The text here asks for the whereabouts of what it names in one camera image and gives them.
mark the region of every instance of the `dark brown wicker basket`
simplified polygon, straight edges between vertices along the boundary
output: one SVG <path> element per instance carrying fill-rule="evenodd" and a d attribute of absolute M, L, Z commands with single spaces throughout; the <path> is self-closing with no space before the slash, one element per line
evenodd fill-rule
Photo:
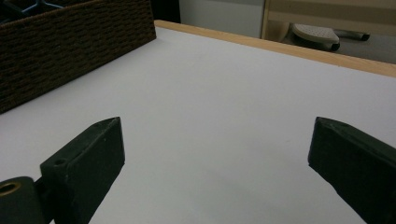
<path fill-rule="evenodd" d="M 0 114 L 156 38 L 149 0 L 48 2 L 64 8 L 0 25 Z"/>

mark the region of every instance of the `table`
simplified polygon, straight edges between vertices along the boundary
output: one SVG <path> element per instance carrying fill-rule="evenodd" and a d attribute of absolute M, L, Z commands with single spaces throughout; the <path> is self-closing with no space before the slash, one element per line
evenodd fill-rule
<path fill-rule="evenodd" d="M 262 37 L 269 21 L 285 21 L 378 35 L 396 35 L 393 0 L 265 0 Z"/>
<path fill-rule="evenodd" d="M 364 223 L 308 167 L 314 121 L 395 147 L 396 78 L 271 48 L 344 56 L 156 25 L 156 40 L 1 115 L 1 178 L 39 178 L 77 134 L 120 116 L 126 164 L 92 223 Z"/>

